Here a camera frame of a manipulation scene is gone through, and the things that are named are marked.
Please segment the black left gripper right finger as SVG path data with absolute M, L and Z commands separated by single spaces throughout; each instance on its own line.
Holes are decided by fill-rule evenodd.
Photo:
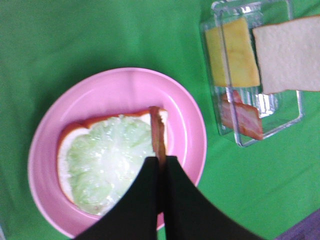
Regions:
M 166 157 L 163 182 L 163 212 L 168 240 L 262 239 L 208 201 L 188 178 L 177 157 Z

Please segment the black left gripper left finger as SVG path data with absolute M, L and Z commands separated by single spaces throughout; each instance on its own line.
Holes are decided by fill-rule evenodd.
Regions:
M 75 239 L 156 240 L 158 170 L 158 159 L 147 157 L 136 179 L 117 204 Z

